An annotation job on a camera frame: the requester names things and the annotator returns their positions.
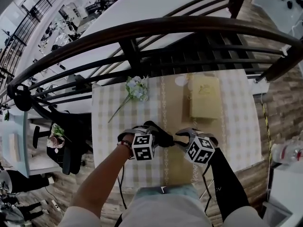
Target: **shoe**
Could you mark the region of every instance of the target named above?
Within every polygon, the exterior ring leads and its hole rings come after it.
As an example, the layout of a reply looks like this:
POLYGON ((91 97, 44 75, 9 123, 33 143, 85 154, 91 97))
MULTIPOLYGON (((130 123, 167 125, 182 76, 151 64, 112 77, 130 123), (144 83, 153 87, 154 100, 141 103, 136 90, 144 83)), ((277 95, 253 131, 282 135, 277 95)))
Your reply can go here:
POLYGON ((55 181, 53 180, 53 177, 52 177, 52 176, 50 176, 50 177, 48 178, 48 182, 49 182, 49 184, 54 184, 54 183, 55 183, 55 181))
POLYGON ((48 202, 44 199, 40 202, 42 205, 48 205, 48 202))

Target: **human arm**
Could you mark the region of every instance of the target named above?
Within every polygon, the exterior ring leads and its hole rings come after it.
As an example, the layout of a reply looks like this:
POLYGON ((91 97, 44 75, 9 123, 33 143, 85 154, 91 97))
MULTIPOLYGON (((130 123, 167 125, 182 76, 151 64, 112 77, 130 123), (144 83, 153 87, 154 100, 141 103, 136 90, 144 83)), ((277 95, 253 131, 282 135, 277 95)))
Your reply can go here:
MULTIPOLYGON (((133 142, 134 136, 127 134, 123 139, 133 142)), ((130 156, 131 152, 127 146, 118 145, 82 183, 71 206, 87 209, 100 218, 101 209, 113 189, 121 168, 130 156)))

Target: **bracelet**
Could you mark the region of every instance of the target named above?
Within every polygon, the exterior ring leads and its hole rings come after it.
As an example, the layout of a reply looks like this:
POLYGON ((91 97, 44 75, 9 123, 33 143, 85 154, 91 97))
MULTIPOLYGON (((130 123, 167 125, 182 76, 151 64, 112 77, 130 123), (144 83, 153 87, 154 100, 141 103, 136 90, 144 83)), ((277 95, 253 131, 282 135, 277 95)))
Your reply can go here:
POLYGON ((129 142, 128 140, 122 140, 122 141, 119 141, 117 143, 117 145, 123 145, 123 146, 126 146, 129 149, 129 151, 131 153, 131 156, 129 157, 129 159, 132 158, 132 157, 134 157, 134 153, 133 153, 131 142, 129 142))

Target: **checkered tablecloth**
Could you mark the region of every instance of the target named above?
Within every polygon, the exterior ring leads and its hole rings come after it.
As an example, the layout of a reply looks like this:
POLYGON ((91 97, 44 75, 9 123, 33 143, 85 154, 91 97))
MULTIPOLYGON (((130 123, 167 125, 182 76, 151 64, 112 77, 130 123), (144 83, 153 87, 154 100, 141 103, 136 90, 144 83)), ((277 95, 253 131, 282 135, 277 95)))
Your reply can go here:
MULTIPOLYGON (((208 72, 220 80, 222 98, 221 148, 233 171, 242 170, 261 158, 258 117, 244 70, 224 70, 208 72)), ((94 85, 92 97, 92 129, 95 166, 99 165, 116 147, 117 136, 124 130, 145 121, 152 120, 166 130, 166 117, 170 105, 166 105, 165 87, 167 77, 186 77, 192 74, 171 75, 149 79, 149 100, 128 102, 110 123, 115 110, 127 96, 125 83, 105 87, 94 85)), ((188 167, 188 162, 180 157, 178 148, 156 148, 153 161, 128 160, 125 165, 123 186, 161 186, 168 181, 169 167, 179 167, 183 178, 173 183, 190 183, 201 180, 198 167, 188 167), (178 166, 169 165, 169 159, 177 158, 178 166)))

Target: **table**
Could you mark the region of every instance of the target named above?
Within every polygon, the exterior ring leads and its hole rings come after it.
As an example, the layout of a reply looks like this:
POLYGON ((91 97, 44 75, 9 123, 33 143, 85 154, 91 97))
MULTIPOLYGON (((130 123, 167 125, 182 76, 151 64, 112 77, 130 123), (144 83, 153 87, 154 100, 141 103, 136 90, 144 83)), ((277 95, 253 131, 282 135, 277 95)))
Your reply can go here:
MULTIPOLYGON (((178 129, 194 127, 194 120, 184 120, 191 77, 196 73, 149 79, 149 100, 130 101, 110 123, 114 111, 127 92, 125 83, 100 87, 92 93, 92 136, 95 166, 116 147, 117 136, 127 128, 152 120, 174 135, 178 129)), ((213 133, 233 171, 247 168, 262 160, 257 111, 244 70, 222 70, 197 74, 217 77, 220 81, 222 116, 204 132, 213 133)), ((184 159, 177 147, 157 148, 153 161, 129 160, 125 165, 123 185, 146 187, 202 181, 203 169, 184 159)))
POLYGON ((16 107, 9 109, 9 121, 4 121, 7 110, 3 112, 1 123, 2 153, 3 157, 19 171, 22 175, 30 175, 61 171, 59 165, 51 160, 47 155, 37 154, 29 156, 27 144, 32 145, 28 140, 30 125, 27 120, 27 112, 23 112, 16 107), (9 147, 9 135, 15 133, 18 136, 19 161, 16 161, 11 154, 9 147))

